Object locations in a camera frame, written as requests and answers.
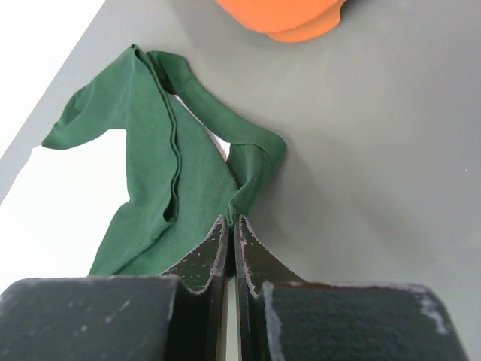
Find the green cloth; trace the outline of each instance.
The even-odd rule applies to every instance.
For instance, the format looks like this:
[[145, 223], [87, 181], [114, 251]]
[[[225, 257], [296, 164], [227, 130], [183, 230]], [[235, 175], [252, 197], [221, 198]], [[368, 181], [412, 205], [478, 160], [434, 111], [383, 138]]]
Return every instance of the green cloth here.
[[[227, 162], [172, 94], [231, 143]], [[109, 129], [126, 130], [130, 200], [115, 213], [91, 275], [163, 272], [205, 238], [220, 214], [230, 226], [247, 214], [286, 151], [280, 137], [214, 98], [182, 56], [135, 45], [73, 95], [42, 145], [69, 149]]]

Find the orange object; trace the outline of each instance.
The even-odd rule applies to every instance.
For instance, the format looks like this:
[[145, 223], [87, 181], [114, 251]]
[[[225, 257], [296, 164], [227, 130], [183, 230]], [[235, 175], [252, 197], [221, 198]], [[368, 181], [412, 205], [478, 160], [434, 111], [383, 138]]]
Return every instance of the orange object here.
[[340, 22], [346, 0], [217, 0], [246, 28], [289, 43], [306, 41]]

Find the green fabric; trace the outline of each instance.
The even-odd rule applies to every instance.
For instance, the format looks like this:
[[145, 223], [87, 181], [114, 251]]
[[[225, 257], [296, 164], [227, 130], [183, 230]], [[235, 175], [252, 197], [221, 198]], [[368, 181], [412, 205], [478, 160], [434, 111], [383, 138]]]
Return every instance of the green fabric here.
[[[203, 126], [231, 142], [227, 162]], [[284, 141], [229, 110], [170, 53], [132, 45], [66, 105], [42, 145], [64, 150], [125, 129], [130, 200], [114, 215], [91, 275], [157, 275], [220, 214], [247, 214], [283, 161]]]

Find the gray table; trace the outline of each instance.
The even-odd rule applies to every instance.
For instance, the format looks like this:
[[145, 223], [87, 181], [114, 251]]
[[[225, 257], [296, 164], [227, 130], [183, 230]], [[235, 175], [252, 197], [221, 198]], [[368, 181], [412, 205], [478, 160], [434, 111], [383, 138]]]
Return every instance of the gray table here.
[[481, 359], [480, 11], [349, 0], [334, 31], [281, 44], [213, 0], [107, 0], [0, 159], [0, 199], [70, 95], [127, 46], [179, 53], [288, 143], [250, 215], [269, 249], [312, 281], [431, 286]]

